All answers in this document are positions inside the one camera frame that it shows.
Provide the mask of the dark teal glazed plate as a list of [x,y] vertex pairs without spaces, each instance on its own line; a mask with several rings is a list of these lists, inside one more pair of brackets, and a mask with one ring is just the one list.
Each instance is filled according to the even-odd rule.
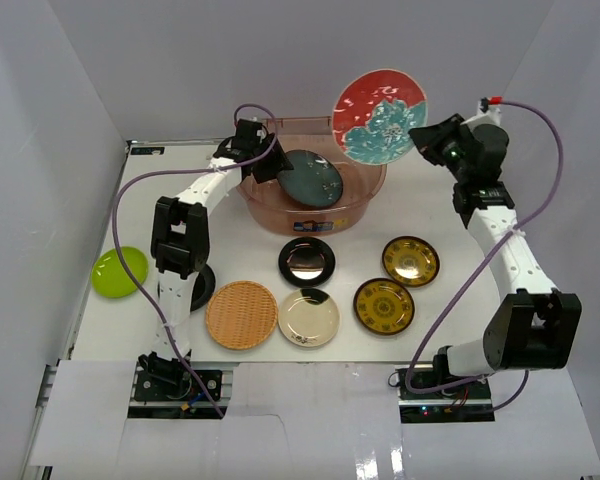
[[309,150],[290,150],[286,157],[293,166],[277,175],[282,190],[296,202],[317,209],[336,204],[343,195],[339,171],[325,157]]

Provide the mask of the red teal floral plate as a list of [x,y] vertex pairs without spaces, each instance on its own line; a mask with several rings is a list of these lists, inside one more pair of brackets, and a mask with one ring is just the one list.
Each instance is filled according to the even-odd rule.
[[427,123],[422,87],[394,69],[370,71],[349,84],[331,115],[333,137],[350,160],[371,166],[393,163],[409,153],[413,128]]

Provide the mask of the woven bamboo plate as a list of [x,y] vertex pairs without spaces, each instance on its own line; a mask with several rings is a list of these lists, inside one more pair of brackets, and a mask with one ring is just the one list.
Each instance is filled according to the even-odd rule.
[[266,341],[278,323],[273,294],[252,281],[220,288],[207,304],[205,322],[211,338],[230,350],[248,350]]

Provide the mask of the cream plate with black patch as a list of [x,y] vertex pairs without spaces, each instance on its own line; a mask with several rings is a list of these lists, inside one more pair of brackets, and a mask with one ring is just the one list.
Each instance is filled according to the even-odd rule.
[[302,348],[318,348],[338,333],[341,315],[334,299],[317,288],[302,288],[279,305],[278,327],[284,337]]

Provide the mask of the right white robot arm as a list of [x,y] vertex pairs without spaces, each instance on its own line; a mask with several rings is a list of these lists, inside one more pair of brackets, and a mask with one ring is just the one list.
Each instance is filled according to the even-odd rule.
[[509,136],[486,114],[459,115],[409,135],[429,163],[455,179],[453,205],[480,246],[480,268],[490,270],[500,305],[481,337],[439,349],[431,374],[433,390],[452,399],[468,379],[502,370],[554,370],[566,366],[582,314],[574,293],[562,292],[540,267],[500,179]]

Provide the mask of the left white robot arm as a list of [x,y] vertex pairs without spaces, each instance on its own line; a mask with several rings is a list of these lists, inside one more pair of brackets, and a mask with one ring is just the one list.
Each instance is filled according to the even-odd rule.
[[263,183],[291,168],[274,132],[257,120],[238,119],[235,133],[221,141],[207,168],[180,193],[156,201],[150,254],[158,282],[149,299],[157,308],[159,327],[153,350],[139,361],[168,398],[182,398],[190,390],[195,399],[216,402],[191,367],[188,326],[191,313],[215,289],[208,266],[211,213],[247,177]]

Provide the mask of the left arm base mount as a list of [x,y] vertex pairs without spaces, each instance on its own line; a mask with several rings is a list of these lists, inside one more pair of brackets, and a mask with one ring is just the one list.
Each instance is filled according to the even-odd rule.
[[220,420],[226,413],[224,372],[196,371],[204,387],[177,359],[162,359],[155,352],[140,355],[127,417],[145,420]]

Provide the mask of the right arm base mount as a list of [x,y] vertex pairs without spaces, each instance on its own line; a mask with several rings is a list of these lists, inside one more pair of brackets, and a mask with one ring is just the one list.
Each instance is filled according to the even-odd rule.
[[403,425],[493,422],[495,413],[487,382],[474,382],[440,392],[416,394],[406,388],[406,368],[387,379],[396,390]]

